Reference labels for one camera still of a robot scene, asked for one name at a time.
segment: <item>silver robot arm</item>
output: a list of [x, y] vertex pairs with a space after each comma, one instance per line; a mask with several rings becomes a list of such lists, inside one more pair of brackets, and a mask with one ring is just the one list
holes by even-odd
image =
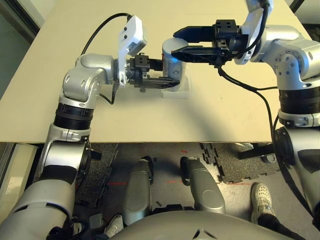
[[63, 79], [55, 119], [38, 164], [38, 181], [26, 189], [1, 224], [0, 239], [43, 240], [57, 235], [57, 228], [62, 231], [71, 225], [76, 176], [80, 165], [90, 158], [90, 124], [101, 86], [125, 85], [125, 57], [136, 54], [146, 43], [141, 20], [132, 16], [119, 34], [118, 60], [90, 53], [77, 58]]
[[272, 133], [275, 152], [299, 175], [304, 206], [309, 206], [320, 229], [320, 43], [305, 39], [291, 26], [265, 25], [273, 0], [246, 3], [249, 14], [241, 26], [218, 19], [212, 26], [187, 26], [173, 34], [188, 43], [212, 42], [212, 47], [186, 46], [171, 55], [184, 62], [209, 63], [219, 73], [232, 59], [239, 65], [250, 60], [272, 67], [279, 89], [278, 119], [284, 125]]
[[284, 127], [275, 151], [296, 170], [314, 215], [320, 212], [320, 43], [290, 26], [266, 26], [252, 62], [265, 62], [277, 78]]

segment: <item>person's foot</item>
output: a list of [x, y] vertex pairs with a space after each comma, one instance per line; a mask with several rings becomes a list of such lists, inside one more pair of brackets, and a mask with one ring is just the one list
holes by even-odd
[[263, 183], [255, 183], [251, 189], [251, 200], [253, 211], [251, 215], [251, 222], [258, 224], [258, 218], [262, 214], [271, 214], [276, 216], [272, 210], [272, 201], [269, 189]]
[[104, 229], [104, 234], [109, 238], [113, 237], [124, 229], [124, 222], [121, 214], [116, 214], [109, 222], [109, 225]]

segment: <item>black metal frame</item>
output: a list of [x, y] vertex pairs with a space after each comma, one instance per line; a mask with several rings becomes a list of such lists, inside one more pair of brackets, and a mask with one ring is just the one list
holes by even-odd
[[34, 35], [37, 35], [40, 28], [35, 21], [29, 16], [26, 10], [20, 5], [17, 0], [5, 0], [5, 2], [14, 10], [21, 20], [28, 26]]
[[300, 8], [301, 4], [304, 3], [305, 0], [293, 0], [293, 2], [290, 4], [290, 9], [295, 14], [298, 8]]
[[238, 159], [244, 160], [244, 159], [253, 159], [253, 158], [261, 158], [264, 156], [275, 154], [274, 146], [273, 144], [267, 144], [259, 146], [258, 144], [253, 145], [253, 149], [248, 151], [242, 151], [238, 153]]

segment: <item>floor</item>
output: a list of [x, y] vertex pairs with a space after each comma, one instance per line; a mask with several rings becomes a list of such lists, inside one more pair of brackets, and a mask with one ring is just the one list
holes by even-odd
[[[153, 158], [154, 164], [154, 180], [151, 186], [152, 208], [165, 207], [168, 204], [193, 206], [194, 200], [190, 188], [181, 182], [180, 158], [187, 156], [201, 159], [202, 150], [199, 144], [120, 144], [118, 155], [111, 164], [112, 172], [108, 179], [108, 188], [99, 208], [106, 222], [114, 214], [122, 212], [122, 200], [130, 170], [138, 159], [146, 155]], [[211, 172], [216, 182], [219, 182], [217, 168], [201, 161]], [[291, 171], [291, 174], [297, 182], [296, 173]], [[319, 231], [312, 225], [312, 218], [296, 200], [280, 172], [268, 176], [260, 175], [258, 179], [244, 179], [243, 182], [234, 184], [219, 182], [218, 186], [224, 197], [228, 215], [244, 220], [250, 219], [250, 191], [254, 182], [262, 182], [268, 186], [272, 195], [272, 208], [281, 223], [307, 240], [320, 239]]]

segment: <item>gray carpet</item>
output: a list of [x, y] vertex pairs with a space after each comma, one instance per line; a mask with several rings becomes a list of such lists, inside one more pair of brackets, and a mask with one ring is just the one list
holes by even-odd
[[278, 163], [264, 163], [259, 157], [238, 159], [238, 153], [250, 150], [235, 143], [205, 143], [203, 160], [217, 165], [224, 183], [239, 183], [243, 179], [256, 179], [259, 175], [271, 175], [279, 171]]
[[93, 143], [91, 147], [102, 157], [101, 160], [91, 161], [89, 172], [75, 195], [75, 202], [77, 205], [98, 208], [111, 173], [110, 165], [118, 153], [118, 144]]

